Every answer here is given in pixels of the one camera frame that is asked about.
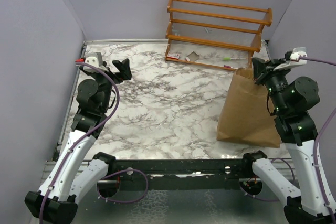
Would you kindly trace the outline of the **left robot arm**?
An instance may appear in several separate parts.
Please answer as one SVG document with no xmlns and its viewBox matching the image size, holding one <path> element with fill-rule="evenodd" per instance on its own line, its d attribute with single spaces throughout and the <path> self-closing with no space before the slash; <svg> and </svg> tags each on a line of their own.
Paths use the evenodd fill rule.
<svg viewBox="0 0 336 224">
<path fill-rule="evenodd" d="M 25 197 L 26 206 L 40 223 L 71 223 L 79 203 L 94 184 L 115 175 L 115 158 L 107 154 L 99 154 L 83 172 L 78 172 L 105 123 L 119 106 L 117 84 L 132 78 L 129 59 L 112 63 L 117 73 L 111 72 L 105 61 L 94 57 L 76 62 L 89 78 L 78 85 L 79 106 L 66 146 L 39 189 L 28 192 Z"/>
</svg>

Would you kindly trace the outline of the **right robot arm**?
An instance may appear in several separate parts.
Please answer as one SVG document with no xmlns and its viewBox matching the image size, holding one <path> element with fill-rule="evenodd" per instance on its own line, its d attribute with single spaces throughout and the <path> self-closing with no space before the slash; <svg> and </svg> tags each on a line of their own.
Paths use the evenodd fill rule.
<svg viewBox="0 0 336 224">
<path fill-rule="evenodd" d="M 265 86 L 272 101 L 275 128 L 295 167 L 296 187 L 261 152 L 244 155 L 246 177 L 259 177 L 277 196 L 288 223 L 335 223 L 335 199 L 329 189 L 319 154 L 316 125 L 308 111 L 319 103 L 317 83 L 298 77 L 288 83 L 290 61 L 252 59 L 254 82 Z"/>
</svg>

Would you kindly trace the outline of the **brown paper bag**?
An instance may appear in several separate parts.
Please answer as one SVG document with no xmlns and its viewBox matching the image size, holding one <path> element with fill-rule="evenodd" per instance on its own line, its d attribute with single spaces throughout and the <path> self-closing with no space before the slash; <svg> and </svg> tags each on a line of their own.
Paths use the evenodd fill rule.
<svg viewBox="0 0 336 224">
<path fill-rule="evenodd" d="M 267 89 L 254 83 L 252 68 L 239 68 L 232 77 L 221 111 L 216 139 L 222 142 L 279 148 L 273 108 L 267 102 Z"/>
</svg>

